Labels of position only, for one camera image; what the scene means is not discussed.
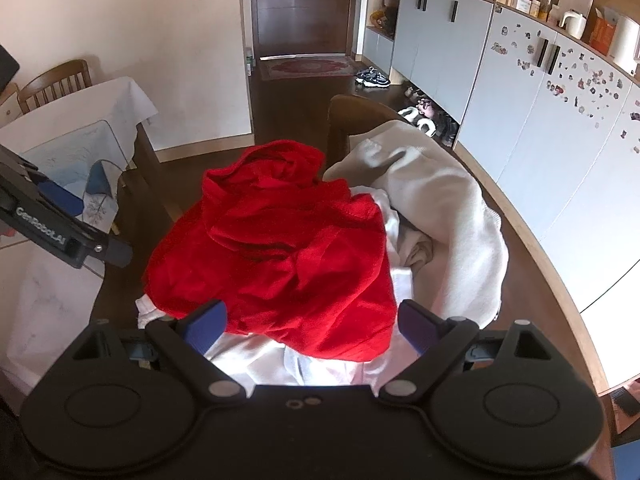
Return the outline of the red printed t-shirt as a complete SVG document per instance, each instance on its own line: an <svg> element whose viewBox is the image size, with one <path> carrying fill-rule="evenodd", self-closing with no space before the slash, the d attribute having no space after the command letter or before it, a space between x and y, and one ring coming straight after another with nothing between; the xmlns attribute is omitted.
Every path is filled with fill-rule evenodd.
<svg viewBox="0 0 640 480"><path fill-rule="evenodd" d="M149 258L144 298L173 318L222 301L229 333L311 358L384 353L397 304L382 211L346 181L321 179L323 163L318 148L280 140L207 170L200 199Z"/></svg>

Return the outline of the brown chair under clothes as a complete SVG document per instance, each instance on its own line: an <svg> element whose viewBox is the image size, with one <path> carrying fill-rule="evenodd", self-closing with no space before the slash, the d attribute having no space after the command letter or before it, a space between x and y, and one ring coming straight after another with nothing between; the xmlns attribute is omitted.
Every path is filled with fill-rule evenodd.
<svg viewBox="0 0 640 480"><path fill-rule="evenodd" d="M328 140L326 168L343 159L349 151L349 138L389 122L401 120L390 107L363 98L339 94L330 99L328 110Z"/></svg>

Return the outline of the white garment pile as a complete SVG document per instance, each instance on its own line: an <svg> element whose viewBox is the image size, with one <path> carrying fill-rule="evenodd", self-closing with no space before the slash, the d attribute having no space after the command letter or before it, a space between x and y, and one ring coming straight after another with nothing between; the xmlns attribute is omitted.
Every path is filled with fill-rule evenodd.
<svg viewBox="0 0 640 480"><path fill-rule="evenodd" d="M138 323L227 309L204 347L254 384L375 385L410 363L397 308L410 273L397 262L399 219L380 190L345 182L203 184L152 253Z"/></svg>

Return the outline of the beige sweatshirt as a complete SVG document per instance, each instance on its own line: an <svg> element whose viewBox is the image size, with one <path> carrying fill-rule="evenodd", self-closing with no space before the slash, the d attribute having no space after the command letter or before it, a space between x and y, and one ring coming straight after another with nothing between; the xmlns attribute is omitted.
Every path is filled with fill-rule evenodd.
<svg viewBox="0 0 640 480"><path fill-rule="evenodd" d="M489 325L500 311L509 253L480 185L432 138L400 120L349 143L323 177L386 194L401 222L396 245L412 270L414 300L442 318Z"/></svg>

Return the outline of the wooden dining chair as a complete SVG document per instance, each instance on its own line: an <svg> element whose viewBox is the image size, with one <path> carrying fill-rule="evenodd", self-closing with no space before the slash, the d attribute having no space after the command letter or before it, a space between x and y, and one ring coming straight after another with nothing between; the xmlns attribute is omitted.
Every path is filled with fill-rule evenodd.
<svg viewBox="0 0 640 480"><path fill-rule="evenodd" d="M47 70L18 92L17 101L24 114L52 101L92 86L89 65L81 58Z"/></svg>

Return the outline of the dark sneakers pair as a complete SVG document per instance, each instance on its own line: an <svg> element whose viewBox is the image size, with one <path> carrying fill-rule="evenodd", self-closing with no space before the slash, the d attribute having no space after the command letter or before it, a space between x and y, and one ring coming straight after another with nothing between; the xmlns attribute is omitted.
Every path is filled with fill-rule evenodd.
<svg viewBox="0 0 640 480"><path fill-rule="evenodd" d="M356 73L355 82L364 88L386 89L390 86L388 77L373 66L369 66Z"/></svg>

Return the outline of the red door mat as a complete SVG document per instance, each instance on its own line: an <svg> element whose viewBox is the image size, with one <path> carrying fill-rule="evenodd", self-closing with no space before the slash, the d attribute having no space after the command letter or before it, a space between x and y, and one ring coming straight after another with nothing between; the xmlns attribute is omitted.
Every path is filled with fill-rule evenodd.
<svg viewBox="0 0 640 480"><path fill-rule="evenodd" d="M258 63L263 80L351 77L357 66L348 56L273 58Z"/></svg>

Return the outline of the dark wooden entrance door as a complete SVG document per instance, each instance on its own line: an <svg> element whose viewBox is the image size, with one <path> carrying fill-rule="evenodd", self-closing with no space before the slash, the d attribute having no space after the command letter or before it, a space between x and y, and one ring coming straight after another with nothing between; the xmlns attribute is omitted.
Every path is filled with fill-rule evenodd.
<svg viewBox="0 0 640 480"><path fill-rule="evenodd" d="M354 0L252 0L256 55L345 54L353 8Z"/></svg>

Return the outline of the white cabinet wall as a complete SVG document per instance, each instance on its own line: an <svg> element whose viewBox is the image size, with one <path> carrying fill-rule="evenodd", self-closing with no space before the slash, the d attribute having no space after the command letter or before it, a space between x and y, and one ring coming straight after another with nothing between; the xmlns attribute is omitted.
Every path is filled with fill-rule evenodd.
<svg viewBox="0 0 640 480"><path fill-rule="evenodd" d="M399 0L385 66L460 130L456 149L550 262L600 391L639 374L639 87L490 0Z"/></svg>

